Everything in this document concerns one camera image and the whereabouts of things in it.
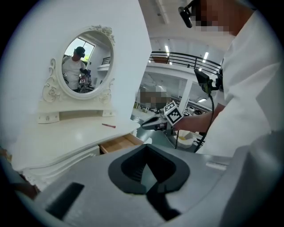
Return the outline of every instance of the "window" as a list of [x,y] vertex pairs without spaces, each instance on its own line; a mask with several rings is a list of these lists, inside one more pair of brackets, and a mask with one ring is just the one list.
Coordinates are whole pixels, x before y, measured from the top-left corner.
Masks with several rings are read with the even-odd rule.
[[82,61],[88,62],[89,61],[89,57],[94,49],[94,45],[80,39],[80,38],[76,38],[75,40],[73,40],[73,42],[69,45],[69,47],[66,49],[65,51],[65,55],[67,56],[72,56],[74,49],[76,49],[77,47],[83,47],[85,48],[85,57],[82,58]]

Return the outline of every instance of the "vanity drawer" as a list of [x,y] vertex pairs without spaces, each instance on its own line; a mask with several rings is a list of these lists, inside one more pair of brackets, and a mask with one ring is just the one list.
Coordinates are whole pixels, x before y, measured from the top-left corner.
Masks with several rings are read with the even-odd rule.
[[144,142],[139,140],[137,137],[133,136],[132,134],[127,134],[122,137],[118,137],[114,140],[110,140],[103,144],[100,144],[99,147],[103,153],[109,153],[118,151],[120,149],[125,149],[129,147],[133,147],[136,145],[141,145]]

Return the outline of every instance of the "balcony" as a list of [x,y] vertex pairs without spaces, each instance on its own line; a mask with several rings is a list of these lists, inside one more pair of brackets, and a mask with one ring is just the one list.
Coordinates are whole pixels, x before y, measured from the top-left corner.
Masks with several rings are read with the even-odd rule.
[[188,55],[177,52],[164,52],[164,51],[153,51],[150,55],[149,62],[162,63],[169,65],[178,65],[182,67],[187,67],[190,69],[199,69],[207,74],[217,75],[221,65],[203,59],[202,57],[197,57],[194,55]]

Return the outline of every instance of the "beam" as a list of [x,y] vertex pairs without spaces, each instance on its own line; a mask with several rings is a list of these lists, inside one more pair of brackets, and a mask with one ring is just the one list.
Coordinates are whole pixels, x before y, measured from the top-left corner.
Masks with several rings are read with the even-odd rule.
[[181,84],[183,83],[183,81],[182,80],[179,80],[179,83],[178,83],[178,97],[180,97],[181,96]]
[[185,111],[185,108],[187,107],[187,102],[189,99],[189,93],[190,93],[190,89],[192,86],[192,80],[187,80],[186,85],[185,85],[185,90],[183,92],[180,104],[179,104],[179,111],[183,114],[183,112]]
[[163,7],[163,5],[161,3],[161,0],[156,0],[156,4],[157,4],[157,6],[158,6],[158,8],[159,8],[159,10],[161,12],[161,16],[162,16],[165,24],[168,24],[169,23],[169,18],[168,18],[167,14],[165,12],[165,9],[164,9],[164,7]]

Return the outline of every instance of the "ceiling light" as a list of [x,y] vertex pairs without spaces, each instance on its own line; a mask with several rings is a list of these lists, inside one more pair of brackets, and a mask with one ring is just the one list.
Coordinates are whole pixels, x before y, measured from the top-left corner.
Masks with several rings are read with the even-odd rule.
[[205,62],[205,60],[207,59],[208,54],[209,54],[208,52],[206,52],[206,53],[205,53],[204,58],[203,58],[203,61],[202,61],[203,63],[204,63],[204,62]]
[[166,49],[167,55],[169,56],[170,54],[169,54],[169,48],[168,48],[168,46],[165,46],[165,49]]

